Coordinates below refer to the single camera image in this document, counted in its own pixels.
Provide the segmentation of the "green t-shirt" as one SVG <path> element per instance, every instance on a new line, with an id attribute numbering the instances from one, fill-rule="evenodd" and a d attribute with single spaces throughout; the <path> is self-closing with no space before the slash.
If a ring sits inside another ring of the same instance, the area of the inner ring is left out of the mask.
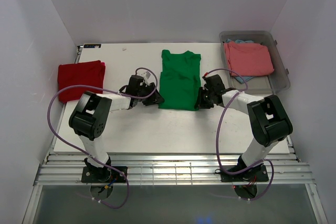
<path id="1" fill-rule="evenodd" d="M 201 55 L 191 51 L 173 54 L 162 50 L 159 93 L 164 102 L 160 109 L 196 111 L 195 103 L 201 87 Z"/>

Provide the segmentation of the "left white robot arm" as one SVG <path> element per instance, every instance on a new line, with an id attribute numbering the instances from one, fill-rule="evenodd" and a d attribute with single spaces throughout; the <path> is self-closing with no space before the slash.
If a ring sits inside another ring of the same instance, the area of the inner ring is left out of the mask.
<path id="1" fill-rule="evenodd" d="M 161 104 L 164 98 L 155 83 L 148 83 L 148 77 L 132 75 L 129 83 L 118 94 L 96 94 L 86 91 L 78 101 L 69 119 L 69 126 L 81 139 L 88 157 L 86 167 L 98 181 L 111 177 L 111 159 L 105 151 L 101 135 L 106 127 L 109 113 L 129 110 L 142 102 L 145 106 Z"/>

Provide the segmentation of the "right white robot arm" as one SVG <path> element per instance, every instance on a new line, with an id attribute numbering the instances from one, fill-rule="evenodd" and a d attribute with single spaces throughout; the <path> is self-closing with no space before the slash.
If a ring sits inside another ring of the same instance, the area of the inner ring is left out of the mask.
<path id="1" fill-rule="evenodd" d="M 221 106 L 216 130 L 215 150 L 221 174 L 242 180 L 250 180 L 261 169 L 269 152 L 293 132 L 293 126 L 280 99 L 276 95 L 260 97 L 246 94 L 233 88 L 226 88 L 219 75 L 203 76 L 205 84 L 199 88 L 195 103 L 197 109 L 211 109 Z M 220 159 L 219 137 L 225 113 L 231 108 L 248 115 L 253 139 L 247 149 L 239 156 L 237 164 L 226 169 Z"/>

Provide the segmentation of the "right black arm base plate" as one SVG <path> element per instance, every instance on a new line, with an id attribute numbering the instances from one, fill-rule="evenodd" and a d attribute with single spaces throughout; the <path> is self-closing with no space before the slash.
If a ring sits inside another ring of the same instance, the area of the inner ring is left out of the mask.
<path id="1" fill-rule="evenodd" d="M 215 174 L 220 175 L 221 182 L 267 182 L 269 181 L 268 173 L 266 170 L 266 166 L 261 163 L 243 173 L 229 175 L 221 171 L 220 169 L 216 169 L 214 171 Z"/>

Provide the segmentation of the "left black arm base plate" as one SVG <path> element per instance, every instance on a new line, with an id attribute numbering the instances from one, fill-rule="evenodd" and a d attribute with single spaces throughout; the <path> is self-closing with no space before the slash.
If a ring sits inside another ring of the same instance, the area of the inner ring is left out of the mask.
<path id="1" fill-rule="evenodd" d="M 117 171 L 106 167 L 88 167 L 85 166 L 82 171 L 82 183 L 125 183 L 125 178 Z"/>

